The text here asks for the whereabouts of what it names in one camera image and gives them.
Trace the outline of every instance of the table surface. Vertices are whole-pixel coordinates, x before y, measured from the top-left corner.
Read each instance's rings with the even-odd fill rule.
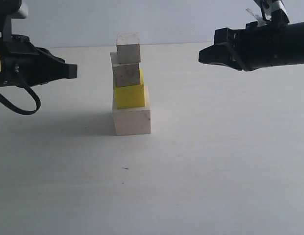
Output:
[[[207,66],[206,46],[141,47],[152,134],[124,137],[116,48],[53,49],[79,78],[36,87],[33,116],[0,105],[0,235],[304,235],[304,65]]]

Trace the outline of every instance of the robotic arm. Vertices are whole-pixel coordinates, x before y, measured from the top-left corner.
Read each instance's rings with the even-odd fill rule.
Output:
[[[0,87],[17,86],[35,100],[37,108],[22,110],[0,94],[0,102],[21,115],[32,115],[41,107],[31,87],[58,79],[77,78],[77,65],[53,56],[47,49],[35,47],[28,36],[12,34],[12,19],[25,19],[28,7],[22,0],[0,0]]]
[[[238,71],[304,64],[304,22],[289,24],[282,0],[254,0],[262,17],[245,29],[215,31],[214,45],[199,52],[199,62]]]

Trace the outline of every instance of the wooden block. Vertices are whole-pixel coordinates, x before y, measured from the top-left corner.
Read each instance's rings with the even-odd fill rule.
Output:
[[[140,84],[127,87],[114,85],[114,97],[117,109],[129,109],[145,106],[144,77],[140,68]]]
[[[151,109],[148,87],[145,86],[145,106],[142,108],[117,109],[113,97],[113,119],[116,135],[144,135],[151,133]]]
[[[119,64],[117,52],[111,52],[111,62],[116,87],[140,84],[139,64]]]
[[[139,33],[119,33],[116,47],[120,64],[141,62]]]

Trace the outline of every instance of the white wooden block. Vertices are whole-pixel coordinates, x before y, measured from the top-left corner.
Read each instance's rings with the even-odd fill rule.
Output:
[[[141,62],[139,33],[119,33],[116,47],[120,64]]]
[[[117,109],[113,97],[113,119],[116,135],[129,136],[151,133],[151,109],[147,86],[145,86],[145,97],[145,107],[132,109]]]
[[[139,63],[121,65],[118,62],[117,52],[111,52],[111,62],[116,87],[126,87],[140,84],[141,80]]]

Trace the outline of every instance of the stacked blocks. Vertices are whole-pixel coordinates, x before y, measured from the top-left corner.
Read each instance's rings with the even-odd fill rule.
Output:
[[[150,134],[150,99],[140,68],[139,34],[118,34],[116,47],[117,52],[110,54],[114,77],[112,109],[116,134]]]

